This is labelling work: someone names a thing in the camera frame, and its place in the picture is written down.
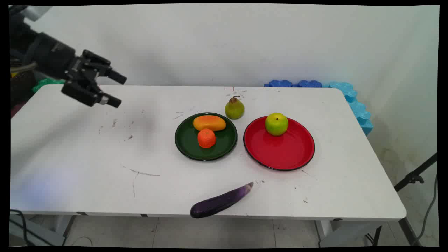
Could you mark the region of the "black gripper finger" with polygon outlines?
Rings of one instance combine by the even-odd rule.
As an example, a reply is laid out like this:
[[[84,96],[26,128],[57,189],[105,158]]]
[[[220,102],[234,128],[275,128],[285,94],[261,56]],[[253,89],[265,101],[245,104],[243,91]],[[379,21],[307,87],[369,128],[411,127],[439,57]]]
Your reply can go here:
[[[65,83],[61,89],[61,92],[89,107],[93,107],[97,103],[101,105],[119,107],[122,103],[121,99],[103,92],[97,85]]]
[[[115,71],[112,67],[104,67],[99,71],[99,76],[107,77],[119,84],[125,84],[127,77]]]

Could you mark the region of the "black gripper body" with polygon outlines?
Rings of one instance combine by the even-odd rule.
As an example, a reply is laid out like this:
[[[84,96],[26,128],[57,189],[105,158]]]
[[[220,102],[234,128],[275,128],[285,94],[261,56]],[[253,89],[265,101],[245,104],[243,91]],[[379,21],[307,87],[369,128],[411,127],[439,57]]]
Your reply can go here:
[[[46,33],[24,33],[24,63],[35,63],[40,72],[65,80],[63,92],[101,92],[97,78],[112,79],[108,59],[87,49],[77,55],[74,48]]]

